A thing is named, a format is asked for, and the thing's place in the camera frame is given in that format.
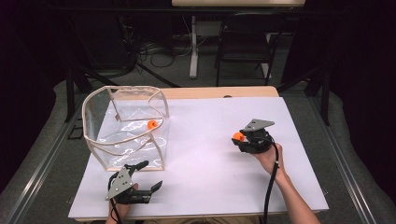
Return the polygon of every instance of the transparent container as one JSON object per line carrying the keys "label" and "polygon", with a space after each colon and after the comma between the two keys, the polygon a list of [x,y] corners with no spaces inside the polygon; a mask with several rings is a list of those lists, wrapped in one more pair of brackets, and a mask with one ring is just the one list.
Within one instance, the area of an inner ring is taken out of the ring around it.
{"label": "transparent container", "polygon": [[105,86],[82,106],[84,137],[107,171],[148,161],[143,170],[163,170],[169,110],[160,89]]}

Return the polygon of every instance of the chair backrest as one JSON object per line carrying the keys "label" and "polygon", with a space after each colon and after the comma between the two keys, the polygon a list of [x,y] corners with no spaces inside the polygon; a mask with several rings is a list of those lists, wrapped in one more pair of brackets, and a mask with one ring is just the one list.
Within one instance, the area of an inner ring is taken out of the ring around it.
{"label": "chair backrest", "polygon": [[262,38],[267,33],[280,35],[286,26],[285,18],[278,13],[237,12],[226,17],[220,26],[220,39]]}

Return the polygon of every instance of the orange ring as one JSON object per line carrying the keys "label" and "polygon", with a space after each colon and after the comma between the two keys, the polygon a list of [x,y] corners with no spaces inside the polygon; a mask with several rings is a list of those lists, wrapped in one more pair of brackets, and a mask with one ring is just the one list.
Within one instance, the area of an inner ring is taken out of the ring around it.
{"label": "orange ring", "polygon": [[158,123],[154,119],[151,119],[151,120],[148,121],[148,128],[149,129],[153,129],[153,128],[157,127],[157,126],[158,126]]}
{"label": "orange ring", "polygon": [[243,142],[245,140],[245,136],[242,133],[235,133],[233,135],[233,139]]}

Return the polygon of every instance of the table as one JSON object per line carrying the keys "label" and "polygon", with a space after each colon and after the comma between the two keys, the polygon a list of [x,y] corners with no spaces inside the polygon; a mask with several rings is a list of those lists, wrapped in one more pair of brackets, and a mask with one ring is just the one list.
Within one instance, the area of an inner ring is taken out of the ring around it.
{"label": "table", "polygon": [[[174,7],[303,7],[305,0],[172,0]],[[197,78],[198,48],[197,21],[191,20],[191,65],[190,78]]]}
{"label": "table", "polygon": [[[160,180],[163,186],[149,204],[135,204],[128,218],[260,215],[270,176],[231,141],[233,133],[251,119],[276,123],[266,130],[282,144],[295,187],[313,210],[329,208],[289,110],[274,87],[181,88],[163,89],[163,93],[171,114],[165,170],[136,172],[132,177],[141,189]],[[112,174],[90,156],[69,217],[106,219],[106,185]],[[269,212],[285,211],[274,185]]]}

